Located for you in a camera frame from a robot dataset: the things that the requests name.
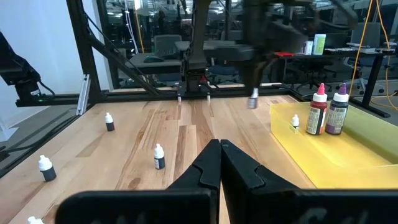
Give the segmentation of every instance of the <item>yellow plastic bin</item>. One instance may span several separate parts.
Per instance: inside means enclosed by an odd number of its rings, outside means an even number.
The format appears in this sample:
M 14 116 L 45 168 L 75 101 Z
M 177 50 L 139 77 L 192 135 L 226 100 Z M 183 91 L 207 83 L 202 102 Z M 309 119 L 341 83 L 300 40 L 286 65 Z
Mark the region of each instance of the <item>yellow plastic bin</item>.
M 353 106 L 343 132 L 305 132 L 310 103 L 271 105 L 271 131 L 318 188 L 398 188 L 398 127 Z M 290 127 L 294 114 L 300 127 Z

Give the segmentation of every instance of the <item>white dropper cap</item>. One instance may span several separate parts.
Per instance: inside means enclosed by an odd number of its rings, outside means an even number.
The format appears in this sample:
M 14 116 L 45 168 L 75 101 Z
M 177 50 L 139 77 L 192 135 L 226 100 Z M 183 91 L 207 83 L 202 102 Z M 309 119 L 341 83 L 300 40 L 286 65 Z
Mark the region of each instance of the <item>white dropper cap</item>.
M 52 167 L 52 162 L 50 161 L 50 159 L 45 157 L 44 155 L 41 155 L 39 160 L 39 169 L 41 171 L 44 171 L 51 169 L 51 167 Z
M 112 123 L 113 122 L 113 118 L 112 116 L 107 112 L 105 115 L 105 123 Z
M 156 158 L 156 159 L 161 159 L 161 158 L 163 158 L 163 157 L 164 157 L 163 148 L 162 148 L 162 146 L 160 146 L 159 143 L 157 143 L 157 144 L 156 144 L 156 147 L 155 147 L 155 158 Z
M 300 124 L 299 116 L 295 114 L 294 117 L 292 118 L 292 126 L 298 127 L 299 124 Z
M 253 93 L 251 95 L 251 98 L 257 98 L 257 97 L 259 97 L 259 89 L 253 88 Z
M 44 224 L 43 221 L 39 218 L 29 217 L 27 219 L 28 224 Z

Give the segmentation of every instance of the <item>yellow cable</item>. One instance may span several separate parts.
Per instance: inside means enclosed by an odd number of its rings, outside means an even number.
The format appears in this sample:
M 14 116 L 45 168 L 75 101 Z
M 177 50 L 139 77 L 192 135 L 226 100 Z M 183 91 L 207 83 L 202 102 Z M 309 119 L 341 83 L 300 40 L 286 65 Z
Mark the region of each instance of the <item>yellow cable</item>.
M 382 104 L 382 103 L 376 103 L 376 102 L 373 100 L 373 99 L 376 99 L 376 98 L 384 98 L 384 97 L 386 97 L 386 96 L 374 96 L 374 97 L 372 97 L 372 98 L 371 98 L 371 102 L 372 102 L 372 103 L 374 103 L 375 105 L 379 105 L 379 106 L 385 106 L 385 107 L 393 108 L 393 106 L 390 106 L 390 105 L 384 105 L 384 104 Z
M 360 43 L 359 43 L 358 52 L 356 53 L 355 64 L 354 64 L 353 79 L 351 80 L 351 85 L 349 86 L 349 93 L 348 93 L 349 96 L 351 96 L 351 92 L 352 92 L 352 90 L 353 90 L 354 79 L 355 79 L 355 72 L 356 72 L 356 64 L 358 63 L 359 54 L 361 53 L 361 47 L 362 47 L 363 38 L 364 38 L 365 32 L 366 32 L 366 25 L 368 24 L 369 15 L 370 15 L 370 13 L 371 13 L 372 3 L 373 3 L 373 0 L 370 0 L 370 2 L 369 2 L 369 7 L 368 7 L 368 14 L 366 15 L 365 24 L 364 24 L 364 26 L 363 26 L 361 41 L 360 41 Z
M 140 27 L 139 27 L 139 21 L 138 21 L 137 11 L 134 12 L 134 15 L 136 16 L 137 30 L 138 30 L 138 35 L 139 35 L 139 42 L 141 43 L 141 50 L 142 50 L 142 53 L 145 53 L 145 51 L 144 51 L 144 45 L 142 44 L 141 29 L 140 29 Z
M 386 29 L 384 28 L 383 19 L 381 18 L 379 0 L 376 0 L 376 6 L 377 6 L 377 12 L 379 14 L 379 20 L 380 20 L 380 24 L 381 24 L 381 29 L 383 30 L 384 37 L 386 38 L 387 48 L 390 49 L 390 43 L 389 43 L 389 40 L 388 40 L 388 37 L 387 37 L 387 32 L 386 32 Z M 391 102 L 391 99 L 390 99 L 390 97 L 395 95 L 395 94 L 392 94 L 391 96 L 388 95 L 388 65 L 390 65 L 390 56 L 388 56 L 388 62 L 387 62 L 387 68 L 386 68 L 386 97 L 388 99 L 388 102 L 391 105 L 389 107 L 392 107 L 395 110 L 398 110 L 398 108 L 396 106 L 394 106 L 394 104 Z

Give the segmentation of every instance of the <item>wooden tabletop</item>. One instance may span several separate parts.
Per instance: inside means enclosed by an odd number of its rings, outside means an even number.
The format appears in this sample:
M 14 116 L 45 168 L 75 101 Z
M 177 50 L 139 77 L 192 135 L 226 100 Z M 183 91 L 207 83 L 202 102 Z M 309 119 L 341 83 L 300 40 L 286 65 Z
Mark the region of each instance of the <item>wooden tabletop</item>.
M 60 203 L 84 190 L 165 189 L 192 163 L 210 139 L 229 139 L 268 169 L 301 188 L 307 176 L 271 134 L 269 106 L 293 102 L 263 96 L 256 110 L 247 98 L 97 104 L 0 179 L 0 223 L 26 223 L 30 216 L 54 223 Z M 109 112 L 116 130 L 107 132 Z M 154 146 L 166 167 L 154 167 Z M 58 177 L 43 182 L 37 161 L 51 159 Z M 221 194 L 220 223 L 229 223 Z

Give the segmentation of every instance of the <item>small white bottle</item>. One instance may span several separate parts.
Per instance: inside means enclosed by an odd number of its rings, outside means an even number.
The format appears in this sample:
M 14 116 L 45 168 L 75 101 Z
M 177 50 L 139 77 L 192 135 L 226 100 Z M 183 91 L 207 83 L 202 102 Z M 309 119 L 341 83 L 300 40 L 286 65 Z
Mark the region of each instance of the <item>small white bottle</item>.
M 163 169 L 166 166 L 164 161 L 164 151 L 160 144 L 156 144 L 155 147 L 155 168 L 156 169 Z
M 40 156 L 39 170 L 43 174 L 45 182 L 51 181 L 57 177 L 54 167 L 52 166 L 52 162 L 50 161 L 49 158 L 45 157 L 44 155 Z
M 43 221 L 39 218 L 29 217 L 27 219 L 28 224 L 44 224 Z
M 248 108 L 256 109 L 257 108 L 257 99 L 259 98 L 259 89 L 253 88 L 253 93 L 248 99 Z
M 106 123 L 106 129 L 108 131 L 114 130 L 113 118 L 109 113 L 106 113 L 105 115 L 105 123 Z
M 292 126 L 294 129 L 298 130 L 299 129 L 299 116 L 297 114 L 294 115 L 294 117 L 292 118 L 292 122 L 291 122 Z

